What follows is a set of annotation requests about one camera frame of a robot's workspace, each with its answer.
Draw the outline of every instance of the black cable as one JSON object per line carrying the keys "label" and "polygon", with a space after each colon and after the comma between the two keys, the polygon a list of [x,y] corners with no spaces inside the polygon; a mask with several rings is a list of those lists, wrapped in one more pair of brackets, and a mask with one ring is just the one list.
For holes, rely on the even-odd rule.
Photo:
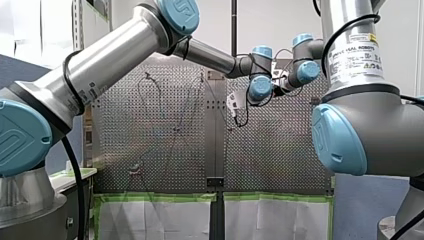
{"label": "black cable", "polygon": [[77,116],[80,116],[84,113],[85,111],[85,106],[84,106],[84,102],[82,101],[81,97],[79,96],[77,90],[74,88],[74,86],[71,83],[71,80],[69,79],[69,75],[71,75],[68,65],[69,62],[71,61],[72,57],[74,57],[75,55],[77,55],[78,53],[80,53],[81,51],[75,51],[71,54],[69,54],[65,60],[63,61],[62,64],[62,70],[63,70],[63,79],[65,80],[66,85],[68,86],[69,90],[71,90],[72,94],[74,95],[74,99],[75,101],[77,101],[78,104],[78,114]]}
{"label": "black cable", "polygon": [[238,122],[237,116],[234,117],[234,122],[236,123],[237,127],[239,127],[239,128],[242,128],[249,123],[249,99],[248,99],[249,89],[250,89],[250,84],[249,84],[249,87],[246,90],[246,121],[243,124],[240,124]]}
{"label": "black cable", "polygon": [[327,60],[327,55],[330,51],[331,46],[334,44],[336,39],[346,31],[346,29],[351,27],[353,24],[360,22],[362,20],[365,20],[365,19],[374,19],[374,23],[378,23],[380,21],[381,17],[377,14],[366,14],[366,15],[358,17],[358,18],[356,18],[352,21],[349,21],[349,22],[345,23],[339,30],[337,30],[330,37],[330,39],[327,41],[327,44],[325,44],[325,47],[324,47],[324,51],[322,52],[322,60],[321,60],[321,69],[322,69],[322,73],[324,74],[325,77],[327,77],[327,69],[325,67],[325,62]]}
{"label": "black cable", "polygon": [[317,0],[312,0],[312,2],[314,3],[315,12],[317,12],[318,16],[321,17],[321,10],[318,7]]}
{"label": "black cable", "polygon": [[401,99],[404,99],[404,100],[411,101],[411,102],[415,102],[415,103],[417,103],[419,105],[423,105],[424,106],[424,100],[422,100],[422,99],[414,98],[414,97],[409,97],[409,96],[405,96],[405,95],[400,95],[400,98]]}
{"label": "black cable", "polygon": [[84,200],[84,185],[82,182],[81,171],[79,169],[77,158],[75,157],[74,150],[71,143],[65,136],[62,138],[62,144],[65,147],[66,154],[68,154],[69,161],[75,174],[75,182],[77,185],[78,193],[78,240],[84,240],[85,234],[85,200]]}
{"label": "black cable", "polygon": [[237,54],[237,56],[247,56],[247,57],[249,57],[252,60],[253,64],[255,64],[257,67],[262,68],[262,70],[264,70],[264,72],[257,72],[257,73],[254,73],[254,74],[265,74],[265,75],[272,77],[271,72],[266,67],[258,64],[251,53],[249,53],[249,54],[245,54],[245,53]]}
{"label": "black cable", "polygon": [[395,235],[393,235],[390,240],[398,240],[400,239],[408,230],[413,228],[417,223],[421,222],[424,219],[424,210],[417,214],[411,221],[409,221],[405,226],[399,229]]}
{"label": "black cable", "polygon": [[188,51],[190,50],[190,40],[191,40],[192,38],[193,38],[193,37],[192,37],[191,35],[188,35],[187,37],[183,38],[183,39],[187,39],[187,42],[186,42],[186,49],[185,49],[185,52],[184,52],[184,54],[183,54],[183,61],[187,59]]}

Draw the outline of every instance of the perforated metal panel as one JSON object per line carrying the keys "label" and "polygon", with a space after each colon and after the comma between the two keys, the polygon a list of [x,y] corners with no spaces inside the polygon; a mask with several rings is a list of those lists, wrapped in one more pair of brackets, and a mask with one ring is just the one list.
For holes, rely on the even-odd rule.
{"label": "perforated metal panel", "polygon": [[[246,89],[248,82],[248,78],[231,80],[228,94]],[[311,100],[327,90],[327,81],[321,77],[296,97],[274,98],[264,107],[250,107],[249,123],[243,128],[235,127],[227,114],[234,129],[227,133],[225,190],[328,194],[331,176],[316,157],[310,127]],[[241,115],[243,123],[246,115]]]}
{"label": "perforated metal panel", "polygon": [[203,73],[150,59],[92,106],[97,192],[206,191]]}
{"label": "perforated metal panel", "polygon": [[[207,100],[213,101],[205,96],[215,86],[201,81],[205,72],[179,59],[150,59],[93,105],[97,192],[206,192],[205,170],[213,167],[221,177],[217,169],[224,164],[225,191],[329,193],[330,174],[314,153],[310,130],[311,100],[327,91],[327,81],[315,81],[299,96],[250,107],[249,123],[240,129],[229,112],[228,126],[213,124],[220,115],[205,115],[211,110]],[[227,93],[247,85],[248,78],[230,80]],[[217,141],[225,135],[224,149],[216,141],[207,144],[206,134]],[[206,148],[224,151],[224,159],[207,158]]]}

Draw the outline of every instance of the gray joint housing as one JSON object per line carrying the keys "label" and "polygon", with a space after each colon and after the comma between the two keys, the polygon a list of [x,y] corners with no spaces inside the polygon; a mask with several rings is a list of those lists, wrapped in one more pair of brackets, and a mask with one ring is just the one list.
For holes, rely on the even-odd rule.
{"label": "gray joint housing", "polygon": [[399,95],[362,92],[328,102],[358,134],[367,159],[366,174],[419,176],[424,173],[424,110],[402,104]]}
{"label": "gray joint housing", "polygon": [[288,82],[295,89],[304,84],[298,80],[297,71],[306,61],[314,61],[322,58],[324,50],[323,40],[307,40],[293,47],[293,72],[289,74]]}

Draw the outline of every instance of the hanging cable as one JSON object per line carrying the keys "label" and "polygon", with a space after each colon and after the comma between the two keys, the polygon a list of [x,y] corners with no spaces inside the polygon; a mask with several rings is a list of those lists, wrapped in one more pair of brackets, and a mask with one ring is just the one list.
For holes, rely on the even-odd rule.
{"label": "hanging cable", "polygon": [[68,154],[69,161],[75,174],[75,183],[77,185],[78,193],[78,240],[84,240],[85,234],[85,200],[84,200],[84,185],[82,182],[81,171],[79,169],[77,158],[75,157],[74,150],[71,143],[65,136],[62,138],[62,144],[65,147],[66,154]]}
{"label": "hanging cable", "polygon": [[[70,70],[69,70],[69,62],[71,61],[72,57],[77,55],[80,51],[75,51],[71,54],[69,54],[62,64],[62,70],[63,70],[63,79],[65,80],[66,85],[68,86],[69,90],[74,95],[74,99],[78,104],[78,113],[77,115],[82,115],[85,111],[84,103],[79,96],[77,90],[72,85],[72,82],[70,80]],[[65,147],[66,154],[69,157],[69,161],[71,162],[72,168],[74,170],[75,174],[75,183],[77,185],[77,193],[78,193],[78,240],[84,240],[85,235],[85,200],[84,200],[84,186],[82,182],[82,176],[81,171],[78,165],[77,158],[75,157],[75,153],[72,149],[71,144],[69,143],[68,138],[65,136],[62,138],[63,146]]]}
{"label": "hanging cable", "polygon": [[312,2],[314,3],[315,12],[321,17],[321,10],[318,7],[317,0],[312,0]]}
{"label": "hanging cable", "polygon": [[408,230],[413,228],[417,223],[421,222],[424,219],[424,210],[418,213],[411,221],[409,221],[405,226],[399,229],[395,235],[393,235],[390,240],[398,240],[400,239]]}
{"label": "hanging cable", "polygon": [[404,99],[404,100],[411,101],[411,102],[415,102],[416,104],[424,106],[424,100],[422,100],[422,99],[414,98],[414,97],[410,97],[410,96],[405,96],[405,95],[400,95],[400,98]]}
{"label": "hanging cable", "polygon": [[74,86],[71,83],[71,80],[69,79],[69,76],[71,75],[71,73],[69,71],[68,65],[69,65],[69,62],[71,61],[72,57],[74,57],[75,55],[77,55],[80,52],[81,51],[75,51],[75,52],[69,54],[62,63],[63,79],[65,80],[66,85],[68,86],[68,88],[72,92],[72,94],[74,95],[74,99],[78,104],[77,116],[84,114],[85,106],[84,106],[84,102],[82,101],[81,97],[79,96],[77,90],[74,88]]}
{"label": "hanging cable", "polygon": [[282,48],[282,49],[278,50],[278,52],[275,54],[274,61],[277,61],[278,55],[280,55],[280,53],[282,53],[282,52],[288,52],[291,55],[293,55],[292,51],[288,50],[287,48]]}

